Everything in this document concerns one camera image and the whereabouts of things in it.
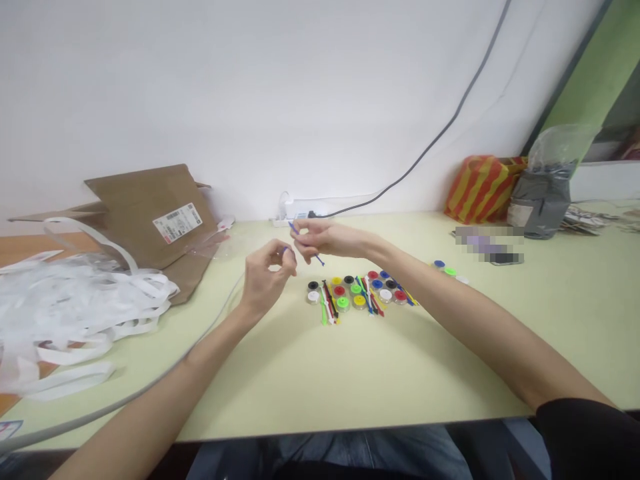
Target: forearm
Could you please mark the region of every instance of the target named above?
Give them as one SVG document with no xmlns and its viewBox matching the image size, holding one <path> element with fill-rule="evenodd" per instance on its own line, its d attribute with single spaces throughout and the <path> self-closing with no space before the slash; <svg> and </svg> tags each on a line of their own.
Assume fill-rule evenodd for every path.
<svg viewBox="0 0 640 480">
<path fill-rule="evenodd" d="M 368 258 L 390 272 L 450 334 L 532 409 L 554 398 L 612 405 L 562 355 L 486 296 L 376 237 Z"/>
<path fill-rule="evenodd" d="M 238 307 L 148 392 L 124 407 L 52 476 L 144 479 L 174 442 L 211 380 L 250 330 Z"/>
</svg>

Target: brown cardboard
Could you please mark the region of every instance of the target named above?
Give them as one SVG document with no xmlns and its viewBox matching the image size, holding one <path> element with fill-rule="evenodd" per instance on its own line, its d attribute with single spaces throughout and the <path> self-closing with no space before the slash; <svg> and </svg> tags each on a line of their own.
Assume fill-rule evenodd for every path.
<svg viewBox="0 0 640 480">
<path fill-rule="evenodd" d="M 211 260 L 201 255 L 186 255 L 186 252 L 217 230 L 217 222 L 198 190 L 208 185 L 194 182 L 186 165 L 123 173 L 85 180 L 85 183 L 101 201 L 9 220 L 76 219 L 126 249 L 138 266 L 162 269 L 180 287 L 180 294 L 171 302 L 174 305 L 186 302 Z M 190 203 L 195 206 L 202 224 L 167 243 L 153 221 Z"/>
</svg>

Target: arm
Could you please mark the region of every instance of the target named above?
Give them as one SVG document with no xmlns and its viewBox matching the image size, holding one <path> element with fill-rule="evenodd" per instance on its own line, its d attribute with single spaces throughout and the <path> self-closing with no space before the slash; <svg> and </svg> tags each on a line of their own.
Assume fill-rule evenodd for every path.
<svg viewBox="0 0 640 480">
<path fill-rule="evenodd" d="M 482 293 L 447 277 L 377 235 L 330 221 L 298 221 L 295 235 L 305 257 L 328 253 L 364 257 L 390 272 L 433 318 L 496 372 L 533 410 L 576 397 L 614 406 L 562 355 Z"/>
<path fill-rule="evenodd" d="M 270 310 L 295 256 L 272 240 L 247 258 L 238 307 L 166 377 L 124 407 L 76 451 L 52 479 L 144 479 L 174 442 L 215 374 L 235 346 Z M 269 265 L 282 264 L 277 272 Z"/>
</svg>

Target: black cable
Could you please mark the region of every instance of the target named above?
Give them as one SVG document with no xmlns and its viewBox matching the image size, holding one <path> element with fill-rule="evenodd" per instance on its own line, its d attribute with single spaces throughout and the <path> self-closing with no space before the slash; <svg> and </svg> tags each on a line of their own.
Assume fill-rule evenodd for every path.
<svg viewBox="0 0 640 480">
<path fill-rule="evenodd" d="M 429 144 L 429 146 L 427 148 L 425 148 L 424 152 L 422 152 L 420 154 L 420 156 L 418 157 L 418 160 L 413 162 L 413 165 L 410 166 L 409 170 L 407 170 L 402 177 L 398 178 L 398 180 L 396 180 L 395 182 L 390 184 L 387 188 L 382 190 L 382 192 L 378 193 L 378 195 L 376 195 L 374 198 L 372 198 L 369 201 L 366 201 L 366 202 L 363 202 L 363 203 L 359 203 L 358 205 L 354 205 L 352 207 L 347 207 L 347 208 L 342 209 L 342 210 L 338 210 L 338 211 L 330 213 L 328 215 L 314 215 L 313 212 L 310 212 L 309 217 L 313 217 L 313 218 L 329 218 L 329 217 L 334 217 L 334 216 L 336 216 L 336 215 L 338 215 L 340 213 L 344 213 L 344 212 L 349 211 L 349 210 L 353 210 L 353 209 L 356 209 L 356 208 L 364 207 L 365 205 L 368 205 L 368 204 L 378 200 L 378 198 L 382 197 L 390 188 L 396 186 L 398 183 L 400 183 L 402 180 L 404 180 L 405 177 L 408 174 L 411 173 L 411 171 L 416 167 L 416 165 L 418 165 L 418 163 L 420 163 L 420 160 L 422 160 L 422 158 L 427 154 L 427 152 L 429 150 L 431 150 L 431 147 L 434 146 L 435 143 L 438 140 L 440 140 L 440 137 L 442 137 L 445 134 L 445 132 L 449 129 L 451 124 L 456 120 L 456 118 L 458 118 L 458 114 L 460 114 L 460 110 L 462 110 L 462 107 L 464 106 L 465 101 L 467 100 L 467 97 L 469 96 L 469 93 L 471 92 L 471 89 L 473 88 L 473 86 L 475 84 L 475 81 L 478 80 L 478 77 L 480 76 L 480 73 L 482 73 L 482 70 L 485 67 L 486 62 L 489 59 L 489 55 L 491 54 L 491 50 L 493 50 L 493 45 L 495 44 L 495 40 L 498 37 L 498 32 L 500 32 L 500 28 L 502 27 L 502 23 L 504 22 L 504 19 L 507 16 L 507 10 L 509 10 L 509 5 L 510 4 L 511 4 L 511 0 L 506 0 L 505 6 L 502 8 L 502 14 L 500 15 L 500 20 L 498 20 L 498 25 L 496 26 L 496 28 L 495 28 L 495 30 L 493 32 L 493 36 L 491 38 L 491 42 L 489 43 L 489 47 L 487 48 L 487 51 L 485 52 L 484 58 L 482 58 L 482 63 L 478 67 L 478 70 L 475 72 L 475 75 L 473 76 L 469 86 L 467 87 L 467 90 L 466 90 L 465 94 L 462 96 L 462 99 L 460 100 L 460 103 L 458 104 L 458 108 L 456 108 L 455 113 L 451 117 L 451 120 L 449 120 L 449 122 L 445 125 L 445 127 L 442 129 L 442 131 L 440 133 L 438 133 L 436 138 L 433 139 L 433 141 Z"/>
</svg>

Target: hand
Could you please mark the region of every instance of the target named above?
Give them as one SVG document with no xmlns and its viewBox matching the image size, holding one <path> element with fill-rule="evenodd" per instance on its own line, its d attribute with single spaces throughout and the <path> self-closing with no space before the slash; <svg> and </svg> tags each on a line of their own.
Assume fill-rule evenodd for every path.
<svg viewBox="0 0 640 480">
<path fill-rule="evenodd" d="M 331 220 L 301 219 L 293 222 L 296 230 L 308 229 L 308 233 L 296 235 L 291 230 L 294 245 L 307 263 L 318 253 L 338 257 L 365 257 L 367 248 L 375 241 L 375 235 L 346 227 Z"/>
<path fill-rule="evenodd" d="M 280 265 L 278 271 L 269 270 Z M 280 240 L 271 240 L 245 262 L 245 288 L 240 306 L 257 323 L 280 298 L 290 276 L 296 276 L 295 254 L 291 246 Z"/>
</svg>

